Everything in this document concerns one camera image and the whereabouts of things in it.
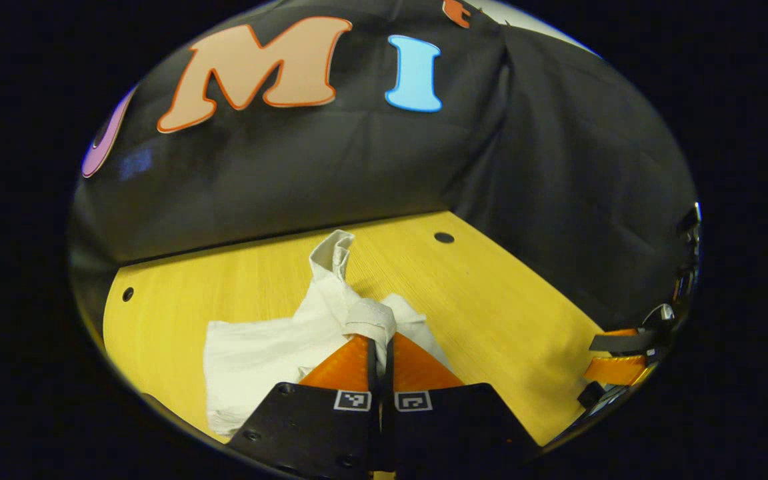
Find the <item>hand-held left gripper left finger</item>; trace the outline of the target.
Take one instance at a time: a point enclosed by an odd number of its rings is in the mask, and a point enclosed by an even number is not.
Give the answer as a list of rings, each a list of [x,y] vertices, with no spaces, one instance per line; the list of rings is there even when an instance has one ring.
[[[380,429],[375,346],[354,335],[296,383],[276,383],[229,448],[301,478],[370,478]]]

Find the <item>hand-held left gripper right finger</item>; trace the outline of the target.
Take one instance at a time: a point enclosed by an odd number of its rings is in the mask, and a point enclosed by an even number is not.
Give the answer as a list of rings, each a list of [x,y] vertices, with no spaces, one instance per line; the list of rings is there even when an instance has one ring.
[[[490,383],[467,385],[399,332],[383,388],[382,469],[396,478],[520,478],[542,452]]]

